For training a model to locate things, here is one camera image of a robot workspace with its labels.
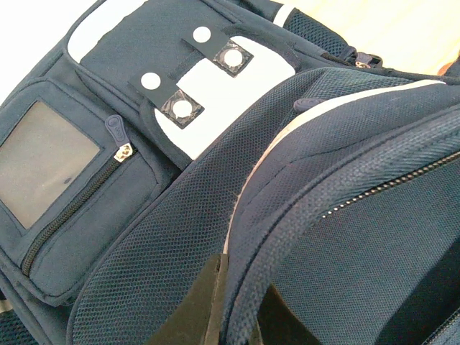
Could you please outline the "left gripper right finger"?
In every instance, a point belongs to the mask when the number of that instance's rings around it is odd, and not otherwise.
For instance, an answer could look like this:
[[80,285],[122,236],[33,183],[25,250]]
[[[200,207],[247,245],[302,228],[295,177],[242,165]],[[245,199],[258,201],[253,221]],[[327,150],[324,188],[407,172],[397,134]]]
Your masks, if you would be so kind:
[[249,343],[318,345],[320,341],[291,312],[276,287],[271,284],[259,308]]

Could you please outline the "navy blue student backpack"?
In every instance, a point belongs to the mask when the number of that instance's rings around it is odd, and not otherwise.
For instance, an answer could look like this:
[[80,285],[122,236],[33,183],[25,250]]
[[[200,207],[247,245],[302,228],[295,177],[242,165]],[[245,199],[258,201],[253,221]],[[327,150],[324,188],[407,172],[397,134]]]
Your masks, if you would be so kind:
[[320,344],[459,342],[459,64],[274,1],[97,1],[1,105],[1,342],[148,344],[213,254]]

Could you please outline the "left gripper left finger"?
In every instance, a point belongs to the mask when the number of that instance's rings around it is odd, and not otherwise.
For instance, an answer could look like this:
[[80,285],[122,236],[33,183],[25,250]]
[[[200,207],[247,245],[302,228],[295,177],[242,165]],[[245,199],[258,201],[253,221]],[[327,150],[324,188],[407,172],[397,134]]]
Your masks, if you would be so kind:
[[229,258],[213,254],[175,312],[148,344],[218,344]]

